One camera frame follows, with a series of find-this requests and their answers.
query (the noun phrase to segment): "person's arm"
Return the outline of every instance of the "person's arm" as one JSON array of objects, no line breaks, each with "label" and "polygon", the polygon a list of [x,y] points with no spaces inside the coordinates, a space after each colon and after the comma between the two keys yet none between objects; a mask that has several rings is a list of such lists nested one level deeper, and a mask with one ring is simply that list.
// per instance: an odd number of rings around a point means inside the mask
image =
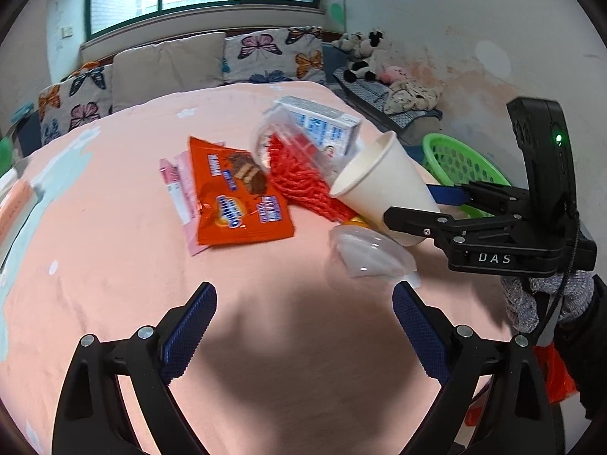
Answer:
[{"label": "person's arm", "polygon": [[554,346],[580,392],[586,417],[593,419],[607,398],[607,286],[594,276],[588,309],[554,332]]}]

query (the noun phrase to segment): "orange snack bag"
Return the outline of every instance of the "orange snack bag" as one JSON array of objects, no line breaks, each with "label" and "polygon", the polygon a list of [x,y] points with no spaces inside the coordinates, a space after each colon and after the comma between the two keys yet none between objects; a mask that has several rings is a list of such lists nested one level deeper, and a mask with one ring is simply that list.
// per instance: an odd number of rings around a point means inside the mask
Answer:
[{"label": "orange snack bag", "polygon": [[199,244],[259,243],[290,238],[295,228],[284,197],[246,150],[190,137],[199,203]]}]

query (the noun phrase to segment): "red fabric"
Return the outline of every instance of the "red fabric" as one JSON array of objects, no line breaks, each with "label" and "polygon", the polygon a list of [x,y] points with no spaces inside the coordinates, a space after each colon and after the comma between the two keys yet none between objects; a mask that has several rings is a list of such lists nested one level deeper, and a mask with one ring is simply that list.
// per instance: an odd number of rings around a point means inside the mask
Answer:
[{"label": "red fabric", "polygon": [[[565,363],[555,349],[554,343],[551,343],[548,347],[535,346],[533,352],[535,352],[539,368],[544,375],[548,401],[551,404],[562,402],[577,392],[576,384],[573,378],[569,376]],[[481,418],[482,411],[482,405],[470,407],[465,414],[465,425],[476,426]]]},{"label": "red fabric", "polygon": [[300,162],[272,135],[269,142],[268,179],[281,194],[332,222],[349,221],[356,212],[329,196],[329,185],[320,174]]}]

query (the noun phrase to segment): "knitted glove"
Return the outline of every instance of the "knitted glove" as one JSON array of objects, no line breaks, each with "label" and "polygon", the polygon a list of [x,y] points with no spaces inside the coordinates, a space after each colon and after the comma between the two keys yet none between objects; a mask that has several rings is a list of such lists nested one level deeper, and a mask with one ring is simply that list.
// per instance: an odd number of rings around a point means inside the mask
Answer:
[{"label": "knitted glove", "polygon": [[[556,274],[547,279],[530,278],[529,285],[533,293],[545,292],[554,296],[557,293],[562,274]],[[523,283],[518,277],[502,277],[502,286],[506,295],[506,311],[512,325],[519,332],[528,334],[537,327],[539,318],[535,299],[523,290]],[[594,281],[587,271],[573,273],[563,292],[563,306],[558,316],[559,324],[568,323],[581,316],[590,306],[593,299]]]}]

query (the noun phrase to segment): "silver screw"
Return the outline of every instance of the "silver screw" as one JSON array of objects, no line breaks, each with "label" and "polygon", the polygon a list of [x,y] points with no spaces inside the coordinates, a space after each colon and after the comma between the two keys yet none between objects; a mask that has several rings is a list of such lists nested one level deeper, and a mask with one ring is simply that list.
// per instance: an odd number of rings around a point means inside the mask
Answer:
[{"label": "silver screw", "polygon": [[521,347],[527,347],[529,345],[529,340],[527,340],[527,337],[525,336],[516,336],[514,342]]},{"label": "silver screw", "polygon": [[95,342],[95,336],[84,336],[82,339],[80,339],[80,345],[83,347],[88,347],[93,342]]},{"label": "silver screw", "polygon": [[140,339],[149,339],[152,335],[154,335],[154,329],[152,327],[141,327],[137,331],[137,336]]},{"label": "silver screw", "polygon": [[457,334],[460,337],[464,337],[465,339],[473,336],[473,334],[474,334],[474,332],[472,331],[472,329],[470,327],[468,327],[468,325],[459,325],[459,327],[457,327],[456,330],[457,330]]}]

